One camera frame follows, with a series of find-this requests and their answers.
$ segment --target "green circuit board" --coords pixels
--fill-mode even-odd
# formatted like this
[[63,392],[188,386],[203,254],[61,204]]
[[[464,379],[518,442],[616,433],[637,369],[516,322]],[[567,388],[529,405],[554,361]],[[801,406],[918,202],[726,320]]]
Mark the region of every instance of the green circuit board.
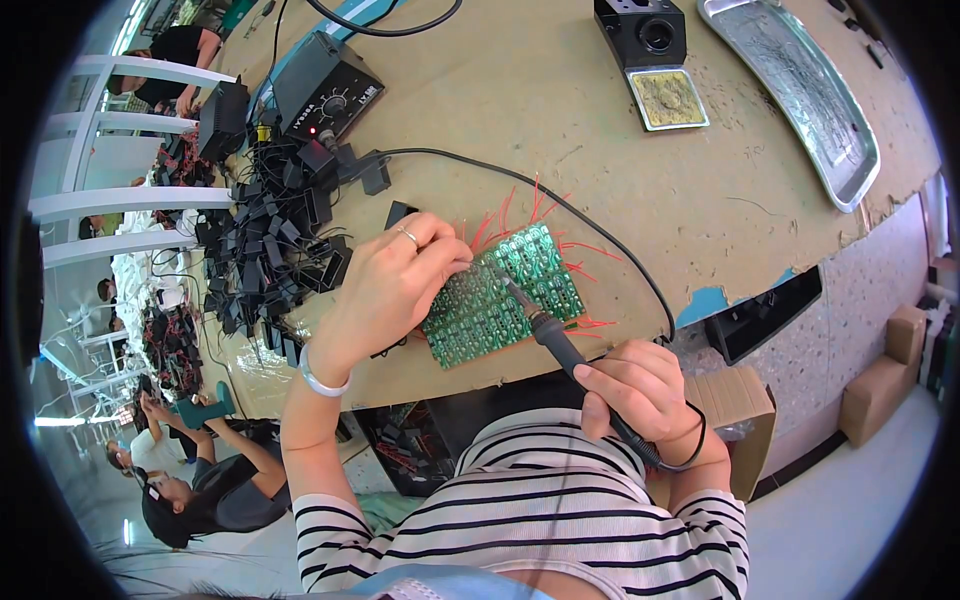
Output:
[[521,229],[473,257],[477,266],[452,276],[420,324],[430,351],[444,369],[530,337],[519,303],[482,265],[506,271],[544,310],[563,322],[586,312],[570,271],[543,223]]

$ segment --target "dark t-shirt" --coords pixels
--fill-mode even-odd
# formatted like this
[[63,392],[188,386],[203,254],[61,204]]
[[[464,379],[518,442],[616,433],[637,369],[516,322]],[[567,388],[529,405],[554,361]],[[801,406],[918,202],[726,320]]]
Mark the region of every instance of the dark t-shirt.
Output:
[[[200,25],[179,25],[160,34],[150,46],[150,56],[157,60],[168,60],[189,66],[197,66],[200,57],[200,35],[204,28]],[[175,100],[183,93],[186,84],[167,82],[161,79],[148,79],[133,95],[150,105],[163,100]]]
[[[283,462],[280,444],[270,441],[262,446],[277,460]],[[216,465],[211,465],[205,458],[198,457],[197,470],[193,476],[193,489],[199,492],[211,485],[241,456],[240,454],[231,456]],[[283,516],[290,505],[290,489],[287,484],[283,484],[273,498],[268,498],[257,489],[253,481],[248,479],[220,498],[214,518],[225,529],[248,532],[273,523]]]

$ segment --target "brown cardboard box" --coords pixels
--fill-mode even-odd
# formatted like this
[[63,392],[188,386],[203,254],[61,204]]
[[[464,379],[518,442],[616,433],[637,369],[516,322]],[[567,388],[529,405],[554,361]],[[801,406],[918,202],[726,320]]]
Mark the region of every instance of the brown cardboard box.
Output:
[[[754,495],[763,471],[770,442],[774,439],[777,406],[770,388],[763,385],[752,367],[735,367],[684,379],[686,400],[704,411],[713,429],[750,419],[753,429],[733,446],[730,488],[733,496],[747,502]],[[669,475],[648,478],[647,491],[657,506],[670,499]]]
[[851,381],[840,405],[840,430],[853,447],[870,440],[917,383],[926,313],[903,305],[887,320],[883,355]]

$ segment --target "white shirt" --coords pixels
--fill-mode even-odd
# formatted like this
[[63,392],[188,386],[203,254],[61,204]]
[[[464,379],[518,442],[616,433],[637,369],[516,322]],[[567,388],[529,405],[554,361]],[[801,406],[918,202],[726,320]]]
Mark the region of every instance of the white shirt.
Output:
[[160,426],[162,437],[154,442],[150,429],[144,429],[130,442],[130,456],[135,467],[140,467],[148,473],[152,470],[161,470],[175,473],[180,468],[180,461],[186,460],[183,445],[179,440],[170,437],[170,425]]
[[348,588],[391,566],[419,563],[555,570],[617,600],[743,598],[743,502],[704,490],[670,514],[653,504],[643,472],[626,444],[588,440],[580,411],[511,415],[480,432],[454,479],[379,536],[344,500],[298,498],[303,588]]

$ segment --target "white bangle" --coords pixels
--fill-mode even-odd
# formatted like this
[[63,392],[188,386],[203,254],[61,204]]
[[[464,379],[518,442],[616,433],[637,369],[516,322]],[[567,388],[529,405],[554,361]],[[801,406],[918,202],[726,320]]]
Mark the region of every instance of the white bangle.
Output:
[[347,383],[340,386],[339,388],[326,387],[323,383],[318,381],[317,378],[314,377],[313,373],[310,371],[310,364],[309,364],[309,361],[307,360],[307,351],[306,351],[307,347],[309,346],[310,346],[309,343],[304,344],[303,348],[300,350],[300,374],[303,375],[303,380],[306,381],[306,384],[310,386],[311,390],[313,390],[317,394],[320,394],[321,396],[328,396],[328,397],[342,396],[344,392],[347,390],[347,388],[350,387],[350,380],[353,378],[353,371],[351,371],[349,375],[347,375]]

